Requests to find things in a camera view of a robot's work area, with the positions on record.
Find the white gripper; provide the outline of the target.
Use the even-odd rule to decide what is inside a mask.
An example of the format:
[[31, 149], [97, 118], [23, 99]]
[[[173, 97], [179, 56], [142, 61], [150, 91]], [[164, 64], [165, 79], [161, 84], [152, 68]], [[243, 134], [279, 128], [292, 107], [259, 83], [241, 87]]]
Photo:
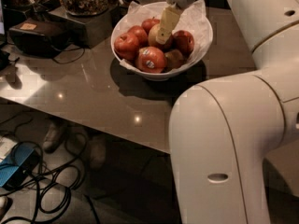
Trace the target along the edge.
[[184, 8], [187, 8], [195, 0], [165, 0], [168, 7], [162, 12], [159, 29], [156, 35], [156, 41], [164, 45], [170, 38], [172, 31], [176, 28], [180, 15]]

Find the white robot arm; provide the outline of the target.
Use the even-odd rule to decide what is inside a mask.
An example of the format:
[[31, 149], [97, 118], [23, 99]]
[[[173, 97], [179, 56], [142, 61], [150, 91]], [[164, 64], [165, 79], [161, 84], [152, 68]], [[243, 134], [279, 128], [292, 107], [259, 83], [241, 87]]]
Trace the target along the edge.
[[270, 224], [263, 159], [299, 139], [299, 0], [227, 0], [256, 69], [192, 86], [169, 120], [183, 224]]

